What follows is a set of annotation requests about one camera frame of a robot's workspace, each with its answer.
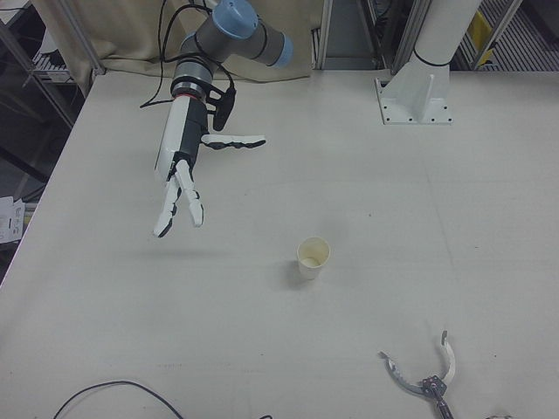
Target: black fingertip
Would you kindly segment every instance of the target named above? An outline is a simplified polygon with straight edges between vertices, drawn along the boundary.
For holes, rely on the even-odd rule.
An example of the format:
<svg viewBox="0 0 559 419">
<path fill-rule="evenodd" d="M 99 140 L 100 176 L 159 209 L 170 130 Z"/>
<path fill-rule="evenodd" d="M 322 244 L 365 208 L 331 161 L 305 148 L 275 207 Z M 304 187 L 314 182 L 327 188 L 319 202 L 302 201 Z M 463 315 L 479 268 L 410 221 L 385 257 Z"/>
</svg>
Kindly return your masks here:
<svg viewBox="0 0 559 419">
<path fill-rule="evenodd" d="M 165 227 L 161 232 L 161 234 L 157 237 L 162 238 L 163 236 L 165 236 L 169 232 L 169 230 L 171 230 L 172 226 L 173 226 L 173 220 L 169 220 L 169 224 L 167 224 L 167 227 Z"/>
</svg>

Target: paper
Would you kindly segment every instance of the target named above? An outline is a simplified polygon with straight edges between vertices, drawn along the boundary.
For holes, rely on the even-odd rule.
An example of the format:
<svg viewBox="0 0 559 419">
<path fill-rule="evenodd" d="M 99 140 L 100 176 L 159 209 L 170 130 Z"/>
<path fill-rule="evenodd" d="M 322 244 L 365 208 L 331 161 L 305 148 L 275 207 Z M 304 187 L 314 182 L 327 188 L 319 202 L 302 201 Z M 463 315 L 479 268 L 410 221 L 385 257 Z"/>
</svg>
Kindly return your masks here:
<svg viewBox="0 0 559 419">
<path fill-rule="evenodd" d="M 25 203 L 12 196 L 0 198 L 0 244 L 20 240 L 24 234 Z"/>
</svg>

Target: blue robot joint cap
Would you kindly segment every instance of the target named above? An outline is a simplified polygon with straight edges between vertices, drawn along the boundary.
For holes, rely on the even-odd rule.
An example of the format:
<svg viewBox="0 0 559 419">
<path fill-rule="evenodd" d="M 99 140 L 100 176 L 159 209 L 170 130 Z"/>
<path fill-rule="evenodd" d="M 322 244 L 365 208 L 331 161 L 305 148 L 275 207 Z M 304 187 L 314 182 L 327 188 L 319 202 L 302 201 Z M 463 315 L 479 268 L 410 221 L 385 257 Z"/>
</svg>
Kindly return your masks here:
<svg viewBox="0 0 559 419">
<path fill-rule="evenodd" d="M 256 31 L 259 17 L 246 0 L 222 0 L 211 14 L 216 27 L 233 39 L 248 39 Z"/>
</svg>

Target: white table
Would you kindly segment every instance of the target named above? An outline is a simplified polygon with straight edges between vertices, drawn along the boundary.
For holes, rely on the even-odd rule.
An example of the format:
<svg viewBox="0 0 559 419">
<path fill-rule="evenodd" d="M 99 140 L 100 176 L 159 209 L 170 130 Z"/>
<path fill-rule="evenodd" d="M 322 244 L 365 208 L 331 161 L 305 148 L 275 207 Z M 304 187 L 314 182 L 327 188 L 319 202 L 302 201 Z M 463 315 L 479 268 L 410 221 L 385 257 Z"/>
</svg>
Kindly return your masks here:
<svg viewBox="0 0 559 419">
<path fill-rule="evenodd" d="M 457 419 L 559 411 L 559 76 L 453 73 L 451 127 L 383 126 L 373 77 L 238 83 L 227 132 L 268 143 L 202 148 L 205 224 L 183 205 L 164 239 L 169 108 L 139 109 L 153 78 L 98 77 L 0 291 L 0 416 L 128 378 L 188 418 L 431 419 L 376 353 L 440 374 L 443 329 Z M 305 283 L 312 235 L 333 254 Z M 66 417 L 171 416 L 113 388 Z"/>
</svg>

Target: white pillar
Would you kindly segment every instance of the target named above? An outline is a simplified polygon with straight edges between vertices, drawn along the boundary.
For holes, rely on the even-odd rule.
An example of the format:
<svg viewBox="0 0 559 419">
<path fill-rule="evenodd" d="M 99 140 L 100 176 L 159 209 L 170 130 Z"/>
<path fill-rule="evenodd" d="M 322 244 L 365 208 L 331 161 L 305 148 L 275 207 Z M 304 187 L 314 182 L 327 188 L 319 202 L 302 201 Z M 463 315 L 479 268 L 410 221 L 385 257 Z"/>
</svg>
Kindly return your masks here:
<svg viewBox="0 0 559 419">
<path fill-rule="evenodd" d="M 385 124 L 448 125 L 449 65 L 481 0 L 432 0 L 414 52 L 392 81 L 376 90 Z"/>
</svg>

